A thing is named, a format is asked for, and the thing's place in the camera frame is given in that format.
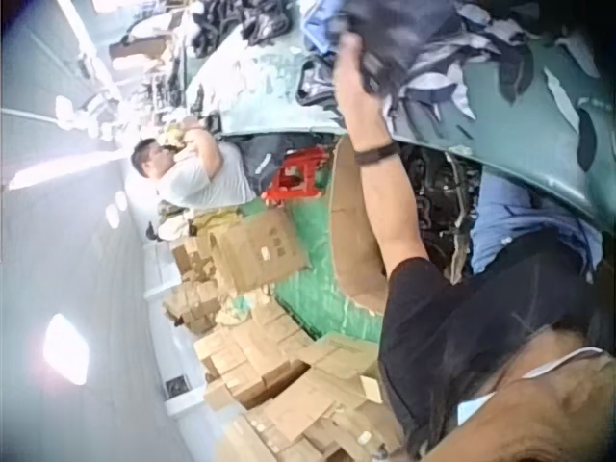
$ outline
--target black shirt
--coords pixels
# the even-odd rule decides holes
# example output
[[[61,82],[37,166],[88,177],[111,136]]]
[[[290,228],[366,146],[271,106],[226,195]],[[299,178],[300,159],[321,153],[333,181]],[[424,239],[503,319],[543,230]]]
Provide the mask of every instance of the black shirt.
[[[435,444],[457,404],[542,327],[585,333],[593,310],[580,270],[581,259],[551,229],[518,238],[485,272],[455,286],[427,260],[400,263],[389,282],[379,362],[405,432],[431,435]]]

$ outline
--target watch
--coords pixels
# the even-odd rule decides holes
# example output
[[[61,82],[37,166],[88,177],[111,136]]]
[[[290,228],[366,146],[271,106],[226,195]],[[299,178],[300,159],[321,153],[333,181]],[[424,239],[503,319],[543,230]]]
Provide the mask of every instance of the watch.
[[[399,153],[400,153],[400,148],[398,146],[398,143],[395,141],[392,141],[385,146],[377,147],[376,149],[371,149],[369,151],[356,153],[355,163],[360,167],[370,166],[372,164],[377,164],[381,162],[383,159],[387,159],[388,157],[395,156]]]

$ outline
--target hand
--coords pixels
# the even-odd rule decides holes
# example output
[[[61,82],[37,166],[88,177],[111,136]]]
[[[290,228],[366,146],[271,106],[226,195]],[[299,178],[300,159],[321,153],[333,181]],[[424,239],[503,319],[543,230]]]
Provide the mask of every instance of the hand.
[[[199,123],[199,120],[192,114],[187,115],[180,122],[180,129],[183,132],[186,132],[187,130],[191,130],[192,128],[199,128],[201,126],[202,125]]]
[[[381,102],[364,90],[359,68],[362,40],[352,33],[340,38],[338,60],[334,68],[334,87],[338,108],[357,152],[368,151],[392,142],[381,114]]]

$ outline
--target man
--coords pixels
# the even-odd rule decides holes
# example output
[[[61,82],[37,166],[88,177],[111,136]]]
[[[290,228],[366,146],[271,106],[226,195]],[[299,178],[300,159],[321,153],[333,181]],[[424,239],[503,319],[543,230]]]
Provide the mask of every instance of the man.
[[[379,364],[407,457],[614,460],[613,312],[602,317],[586,282],[601,235],[484,170],[475,275],[451,286],[429,262],[380,101],[363,88],[360,54],[361,40],[344,35],[334,83],[389,279]]]
[[[200,211],[254,199],[240,150],[230,143],[217,143],[193,117],[185,120],[184,128],[186,148],[179,154],[174,156],[149,139],[140,141],[131,157],[139,174],[156,182],[161,199]]]

